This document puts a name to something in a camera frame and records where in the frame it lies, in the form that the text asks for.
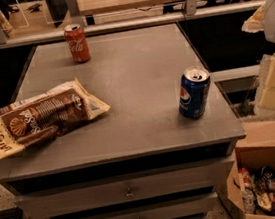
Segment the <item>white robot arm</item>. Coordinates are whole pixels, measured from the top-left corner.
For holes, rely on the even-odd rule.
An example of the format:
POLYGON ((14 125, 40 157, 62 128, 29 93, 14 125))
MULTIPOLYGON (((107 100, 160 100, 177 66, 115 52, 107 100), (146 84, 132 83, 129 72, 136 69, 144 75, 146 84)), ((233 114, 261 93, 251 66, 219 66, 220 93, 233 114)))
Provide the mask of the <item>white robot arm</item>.
POLYGON ((242 31, 260 33, 271 50, 260 60, 258 87, 254 98, 256 114, 275 112, 275 0, 265 0, 243 24, 242 31))

